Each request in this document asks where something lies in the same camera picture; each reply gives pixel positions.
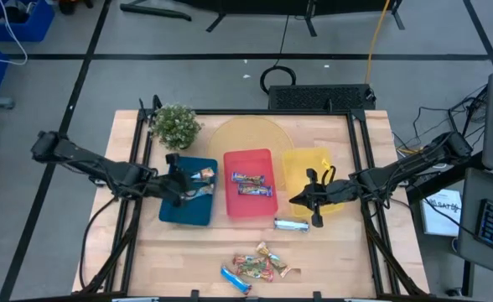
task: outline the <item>candy bar wrapper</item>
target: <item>candy bar wrapper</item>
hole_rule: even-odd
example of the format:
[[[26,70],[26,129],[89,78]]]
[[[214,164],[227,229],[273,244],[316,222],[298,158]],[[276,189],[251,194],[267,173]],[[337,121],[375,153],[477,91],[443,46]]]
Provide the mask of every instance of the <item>candy bar wrapper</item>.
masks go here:
[[[206,185],[198,190],[192,190],[187,193],[185,193],[182,198],[183,200],[193,200],[194,198],[203,196],[203,195],[213,195],[213,190],[215,189],[215,185]]]
[[[248,294],[248,292],[250,292],[252,286],[230,272],[230,270],[224,265],[221,267],[221,275],[226,278],[226,280],[230,281],[230,283],[239,289],[243,294]]]
[[[212,168],[202,169],[190,176],[190,178],[194,181],[206,181],[207,179],[215,176],[215,172]]]
[[[237,268],[238,275],[245,275],[248,277],[263,279],[267,282],[272,282],[272,278],[274,277],[274,272],[270,268],[264,268],[263,265],[249,265],[242,264]]]
[[[236,255],[234,256],[233,260],[231,260],[231,262],[234,265],[246,265],[260,269],[271,268],[271,262],[266,257],[254,258],[253,256]]]
[[[239,195],[272,196],[272,187],[263,185],[239,184]]]
[[[263,176],[263,175],[246,176],[244,174],[239,174],[237,172],[234,172],[231,174],[231,181],[234,181],[234,182],[240,183],[240,184],[261,185],[265,181],[265,176]]]
[[[286,263],[283,263],[282,260],[280,260],[279,256],[271,254],[271,252],[269,252],[269,249],[267,248],[267,244],[265,242],[260,243],[256,247],[256,252],[265,257],[269,257],[271,264],[278,271],[280,277],[286,277],[286,274],[288,274],[291,270],[291,267],[289,267]]]

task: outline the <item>white paper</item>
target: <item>white paper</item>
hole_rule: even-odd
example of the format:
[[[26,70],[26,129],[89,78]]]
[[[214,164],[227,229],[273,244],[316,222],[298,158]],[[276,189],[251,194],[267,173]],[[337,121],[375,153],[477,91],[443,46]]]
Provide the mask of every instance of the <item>white paper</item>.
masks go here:
[[[435,208],[450,216],[458,223],[461,218],[461,197],[458,191],[441,190],[428,197]],[[451,236],[459,235],[459,227],[448,218],[437,213],[425,200],[421,201],[423,232],[429,235]]]

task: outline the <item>yellow cable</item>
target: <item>yellow cable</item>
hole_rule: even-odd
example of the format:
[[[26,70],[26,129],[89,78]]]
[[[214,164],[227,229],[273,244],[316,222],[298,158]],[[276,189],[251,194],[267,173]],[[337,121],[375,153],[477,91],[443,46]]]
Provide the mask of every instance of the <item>yellow cable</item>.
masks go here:
[[[377,35],[379,34],[379,30],[381,29],[382,20],[384,20],[384,15],[387,14],[389,3],[390,3],[390,0],[387,0],[387,2],[384,4],[384,8],[382,9],[381,18],[379,18],[379,23],[377,24],[377,28],[375,29],[375,33],[373,34],[373,39],[371,40],[370,54],[367,57],[366,84],[370,84],[371,57],[373,56],[373,49],[375,48],[375,42],[377,41]]]

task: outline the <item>yellow circular mat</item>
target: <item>yellow circular mat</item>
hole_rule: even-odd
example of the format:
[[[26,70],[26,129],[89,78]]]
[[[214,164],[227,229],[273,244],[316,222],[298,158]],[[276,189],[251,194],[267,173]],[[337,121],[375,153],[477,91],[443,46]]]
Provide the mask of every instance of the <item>yellow circular mat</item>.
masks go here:
[[[219,173],[224,174],[224,153],[259,148],[271,150],[275,185],[277,190],[286,190],[282,158],[286,150],[293,148],[293,142],[280,126],[266,118],[234,117],[222,124],[211,137],[207,158],[216,159]]]

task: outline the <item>white cable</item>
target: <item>white cable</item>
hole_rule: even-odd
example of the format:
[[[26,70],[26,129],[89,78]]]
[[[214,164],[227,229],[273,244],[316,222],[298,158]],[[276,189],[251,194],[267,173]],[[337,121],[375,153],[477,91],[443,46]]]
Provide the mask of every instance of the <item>white cable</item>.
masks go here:
[[[12,64],[12,65],[19,65],[19,66],[25,65],[25,64],[27,64],[27,61],[29,60],[29,56],[27,55],[27,52],[25,51],[25,49],[23,48],[21,43],[19,43],[18,38],[16,38],[15,34],[13,34],[12,28],[10,27],[10,23],[8,21],[8,14],[6,13],[6,8],[4,7],[3,0],[0,0],[0,3],[1,3],[1,7],[3,8],[3,13],[4,13],[4,27],[8,31],[8,34],[10,35],[10,37],[12,37],[12,39],[15,41],[15,43],[18,44],[19,48],[21,49],[21,51],[23,52],[23,55],[25,57],[23,62],[14,62],[11,60],[1,60],[1,59],[0,59],[0,62]]]

